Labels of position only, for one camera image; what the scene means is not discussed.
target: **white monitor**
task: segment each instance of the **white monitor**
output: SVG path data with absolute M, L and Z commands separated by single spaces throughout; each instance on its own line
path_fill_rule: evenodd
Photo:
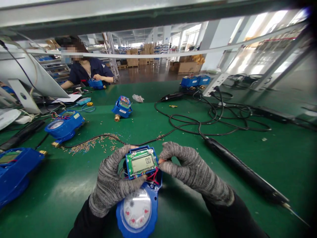
M 23 67 L 31 82 L 45 97 L 69 98 L 69 95 L 58 85 L 58 83 L 46 72 L 46 70 L 30 55 L 37 69 L 37 83 L 35 84 L 35 69 L 26 53 L 12 53 Z M 32 87 L 31 83 L 23 73 L 18 63 L 9 53 L 0 53 L 0 81 L 10 86 L 9 79 L 19 79 L 23 83 Z

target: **hand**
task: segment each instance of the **hand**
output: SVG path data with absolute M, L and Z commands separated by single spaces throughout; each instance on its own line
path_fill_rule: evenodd
M 170 161 L 173 156 L 177 157 L 181 166 Z M 165 142 L 158 163 L 162 171 L 201 193 L 211 203 L 225 206 L 233 203 L 233 190 L 211 170 L 194 148 Z
M 123 180 L 118 175 L 118 165 L 130 149 L 136 146 L 125 145 L 101 162 L 97 185 L 89 198 L 89 207 L 97 217 L 104 217 L 111 207 L 130 193 L 138 190 L 146 181 L 146 175 L 134 180 Z
M 101 75 L 99 75 L 99 74 L 95 74 L 95 75 L 93 76 L 93 78 L 94 78 L 95 80 L 103 80 L 103 77 L 102 77 Z

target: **pallet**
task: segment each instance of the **pallet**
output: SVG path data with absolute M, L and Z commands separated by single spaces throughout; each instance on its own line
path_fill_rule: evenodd
M 118 65 L 118 69 L 122 69 L 122 68 L 126 68 L 126 67 L 127 67 L 126 64 L 124 64 L 124 65 Z

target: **blue water meter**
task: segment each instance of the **blue water meter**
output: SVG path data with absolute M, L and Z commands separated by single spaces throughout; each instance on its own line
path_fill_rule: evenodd
M 140 189 L 118 203 L 118 227 L 124 238 L 148 237 L 154 231 L 158 219 L 158 191 L 162 186 L 162 171 L 155 167 L 158 160 L 153 148 L 148 146 L 130 150 L 126 155 L 126 163 L 129 179 L 137 177 L 131 174 L 147 174 L 148 179 Z
M 88 80 L 88 84 L 95 90 L 105 89 L 106 86 L 102 84 L 102 80 L 95 80 L 93 78 Z
M 132 112 L 131 101 L 125 96 L 120 96 L 111 110 L 115 114 L 115 121 L 120 121 L 120 117 L 128 118 Z
M 204 85 L 208 85 L 210 83 L 210 77 L 207 75 L 199 75 L 198 78 L 198 87 L 201 89 L 205 89 Z
M 56 119 L 46 126 L 45 131 L 56 139 L 52 145 L 60 147 L 64 141 L 74 137 L 75 130 L 84 122 L 85 119 L 79 112 L 67 110 L 57 115 Z
M 0 209 L 24 192 L 29 185 L 28 173 L 46 154 L 31 148 L 10 149 L 0 154 Z
M 195 87 L 198 85 L 199 79 L 197 77 L 188 77 L 185 76 L 181 81 L 181 86 L 183 88 L 190 88 L 192 90 L 195 89 Z

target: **white paper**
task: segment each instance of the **white paper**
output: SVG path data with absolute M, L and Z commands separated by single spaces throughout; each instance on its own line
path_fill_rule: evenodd
M 81 94 L 69 94 L 70 98 L 59 98 L 56 99 L 56 101 L 54 101 L 53 103 L 59 103 L 59 101 L 62 102 L 74 102 L 76 101 L 78 98 L 80 98 L 82 95 Z

